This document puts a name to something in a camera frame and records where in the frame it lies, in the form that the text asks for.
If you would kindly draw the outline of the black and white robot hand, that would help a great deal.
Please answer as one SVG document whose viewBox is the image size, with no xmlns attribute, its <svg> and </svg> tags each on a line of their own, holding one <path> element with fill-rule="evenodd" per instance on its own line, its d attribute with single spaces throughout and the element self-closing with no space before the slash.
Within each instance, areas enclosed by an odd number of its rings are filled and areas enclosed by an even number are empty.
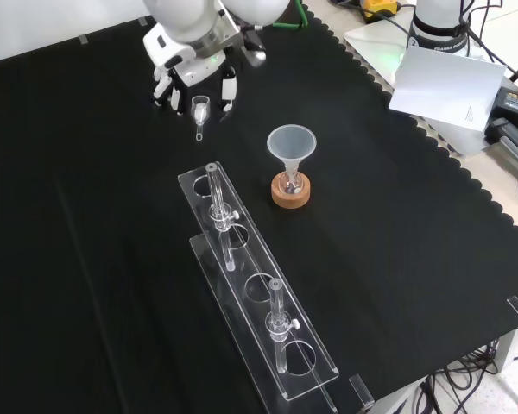
<svg viewBox="0 0 518 414">
<path fill-rule="evenodd" d="M 237 97 L 237 75 L 227 60 L 226 52 L 200 58 L 190 46 L 171 40 L 160 24 L 144 36 L 143 44 L 155 65 L 153 98 L 156 105 L 168 103 L 175 112 L 183 114 L 185 93 L 221 72 L 221 108 L 224 113 L 232 110 Z"/>
</svg>

